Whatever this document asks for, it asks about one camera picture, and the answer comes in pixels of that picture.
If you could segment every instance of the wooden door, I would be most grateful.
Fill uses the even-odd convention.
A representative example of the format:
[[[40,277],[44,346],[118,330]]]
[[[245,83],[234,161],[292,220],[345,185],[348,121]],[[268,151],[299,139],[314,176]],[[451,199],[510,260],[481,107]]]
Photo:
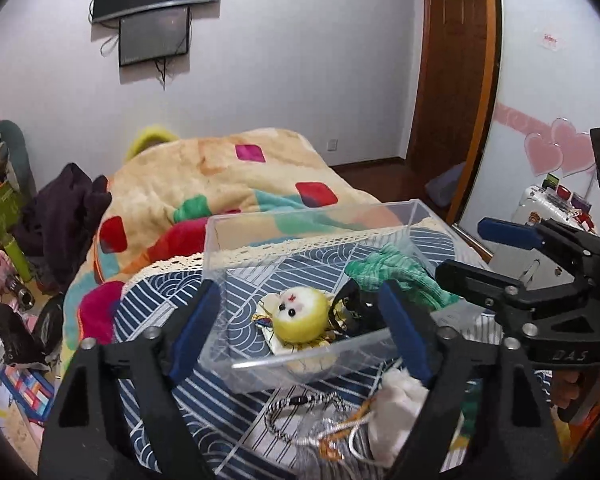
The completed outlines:
[[[424,182],[465,161],[480,102],[486,0],[425,0],[407,162]]]

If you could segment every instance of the pink heart sticker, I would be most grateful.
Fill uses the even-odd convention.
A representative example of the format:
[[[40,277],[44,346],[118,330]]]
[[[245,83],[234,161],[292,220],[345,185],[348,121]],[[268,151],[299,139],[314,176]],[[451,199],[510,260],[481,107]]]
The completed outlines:
[[[551,135],[562,150],[562,176],[588,170],[595,164],[591,137],[577,133],[567,119],[556,119],[551,124]]]
[[[562,165],[560,146],[544,140],[541,134],[528,134],[525,137],[525,151],[535,176],[551,173]]]
[[[509,108],[502,103],[496,103],[493,108],[493,120],[497,123],[507,125],[507,116],[509,115]]]
[[[517,132],[525,133],[529,119],[527,114],[523,114],[521,111],[511,108],[509,110],[509,115],[507,115],[507,126],[513,128]]]

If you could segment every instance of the small box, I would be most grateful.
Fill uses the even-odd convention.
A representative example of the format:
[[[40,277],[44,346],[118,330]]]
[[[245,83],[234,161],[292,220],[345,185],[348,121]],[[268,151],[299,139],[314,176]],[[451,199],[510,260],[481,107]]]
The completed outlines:
[[[0,245],[9,243],[11,235],[8,229],[20,219],[20,210],[24,205],[22,195],[8,182],[0,186]]]
[[[442,220],[420,200],[211,217],[203,279],[219,285],[221,306],[200,364],[234,392],[254,392],[346,375],[397,357],[387,328],[273,355],[251,316],[264,295],[291,286],[336,293],[349,279],[346,263],[387,243],[433,276],[433,264],[411,240],[412,226],[427,222]]]

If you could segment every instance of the red square pattern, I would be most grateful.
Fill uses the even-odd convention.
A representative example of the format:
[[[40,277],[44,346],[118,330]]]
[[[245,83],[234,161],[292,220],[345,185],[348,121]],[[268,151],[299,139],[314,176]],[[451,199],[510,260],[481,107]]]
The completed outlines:
[[[329,186],[321,182],[298,182],[296,189],[302,203],[307,207],[323,207],[338,203],[335,193]]]

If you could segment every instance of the white wall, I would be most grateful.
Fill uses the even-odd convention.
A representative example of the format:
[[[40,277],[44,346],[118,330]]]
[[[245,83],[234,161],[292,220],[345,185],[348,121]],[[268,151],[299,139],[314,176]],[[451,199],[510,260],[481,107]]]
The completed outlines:
[[[422,58],[422,33],[424,28],[424,0],[414,0],[413,35],[411,38],[411,59],[407,67],[407,95],[404,105],[404,124],[400,136],[400,149],[398,154],[407,158],[411,127],[416,111],[416,97],[418,96],[418,81],[420,75],[420,60]]]
[[[578,132],[600,126],[600,18],[588,0],[502,0],[502,9],[497,100],[547,124],[567,118]],[[541,46],[546,32],[558,39],[557,50]],[[591,179],[583,172],[564,183],[584,195]],[[478,221],[509,219],[524,189],[541,182],[530,169],[524,136],[493,122],[460,226],[479,239]]]
[[[221,0],[219,17],[197,8],[190,54],[165,91],[152,64],[120,71],[117,49],[101,57],[107,31],[88,23],[90,1],[8,0],[0,11],[0,116],[23,129],[38,187],[69,161],[112,173],[154,123],[182,137],[289,128],[329,164],[400,153],[418,77],[416,0]]]

